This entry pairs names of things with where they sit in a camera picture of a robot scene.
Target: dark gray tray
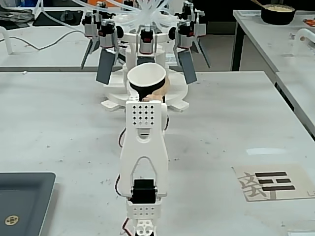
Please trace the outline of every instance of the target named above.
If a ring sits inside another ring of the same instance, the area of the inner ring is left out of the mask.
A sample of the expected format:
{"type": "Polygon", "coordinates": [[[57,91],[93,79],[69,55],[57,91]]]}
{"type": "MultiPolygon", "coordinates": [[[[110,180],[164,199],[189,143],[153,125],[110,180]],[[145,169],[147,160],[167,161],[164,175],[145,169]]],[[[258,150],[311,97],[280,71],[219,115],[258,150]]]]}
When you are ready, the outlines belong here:
{"type": "Polygon", "coordinates": [[[54,188],[54,173],[0,173],[0,235],[37,236],[54,188]]]}

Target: floor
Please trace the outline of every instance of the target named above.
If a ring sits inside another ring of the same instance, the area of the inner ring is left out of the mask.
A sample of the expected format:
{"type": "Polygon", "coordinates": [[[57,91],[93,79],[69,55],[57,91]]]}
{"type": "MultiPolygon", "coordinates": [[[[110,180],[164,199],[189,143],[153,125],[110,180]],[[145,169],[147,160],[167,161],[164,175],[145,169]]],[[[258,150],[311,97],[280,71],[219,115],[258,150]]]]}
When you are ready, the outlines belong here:
{"type": "MultiPolygon", "coordinates": [[[[209,69],[203,56],[193,53],[194,65],[196,71],[229,71],[231,56],[233,50],[233,35],[207,35],[202,38],[202,43],[207,49],[211,60],[212,68],[209,69]]],[[[251,41],[245,36],[243,54],[242,54],[242,71],[265,71],[271,73],[271,69],[261,57],[251,41]]]]}

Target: pot with food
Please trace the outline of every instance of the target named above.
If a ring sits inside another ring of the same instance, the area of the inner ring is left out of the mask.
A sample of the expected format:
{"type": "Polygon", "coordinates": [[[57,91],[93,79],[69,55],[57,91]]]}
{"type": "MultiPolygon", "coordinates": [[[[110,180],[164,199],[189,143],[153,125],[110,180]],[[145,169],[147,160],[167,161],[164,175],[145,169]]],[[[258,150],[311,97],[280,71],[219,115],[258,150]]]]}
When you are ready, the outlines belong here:
{"type": "Polygon", "coordinates": [[[280,4],[264,5],[261,9],[261,18],[264,22],[272,25],[288,25],[292,22],[295,9],[290,6],[280,4]]]}

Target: white robotic arm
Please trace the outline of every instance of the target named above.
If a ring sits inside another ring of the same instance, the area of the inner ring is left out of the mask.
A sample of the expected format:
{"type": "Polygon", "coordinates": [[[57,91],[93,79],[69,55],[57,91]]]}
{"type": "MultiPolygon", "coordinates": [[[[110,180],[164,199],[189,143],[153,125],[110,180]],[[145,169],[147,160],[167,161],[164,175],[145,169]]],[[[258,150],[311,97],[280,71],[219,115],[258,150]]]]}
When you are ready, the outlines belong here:
{"type": "Polygon", "coordinates": [[[168,155],[164,142],[167,105],[161,101],[139,102],[129,83],[126,103],[126,136],[121,153],[119,190],[126,197],[127,217],[136,236],[156,236],[162,197],[167,195],[168,155]],[[156,178],[134,179],[138,162],[149,160],[156,178]]]}

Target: paper cup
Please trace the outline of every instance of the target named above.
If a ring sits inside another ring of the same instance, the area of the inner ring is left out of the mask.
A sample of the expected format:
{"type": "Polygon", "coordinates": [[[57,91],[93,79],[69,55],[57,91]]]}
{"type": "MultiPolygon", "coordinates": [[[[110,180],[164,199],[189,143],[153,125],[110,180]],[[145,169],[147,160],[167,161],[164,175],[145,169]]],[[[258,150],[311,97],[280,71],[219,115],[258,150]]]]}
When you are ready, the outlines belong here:
{"type": "Polygon", "coordinates": [[[160,89],[165,84],[166,70],[157,63],[144,63],[131,69],[127,78],[130,86],[139,93],[142,101],[147,95],[160,89]]]}

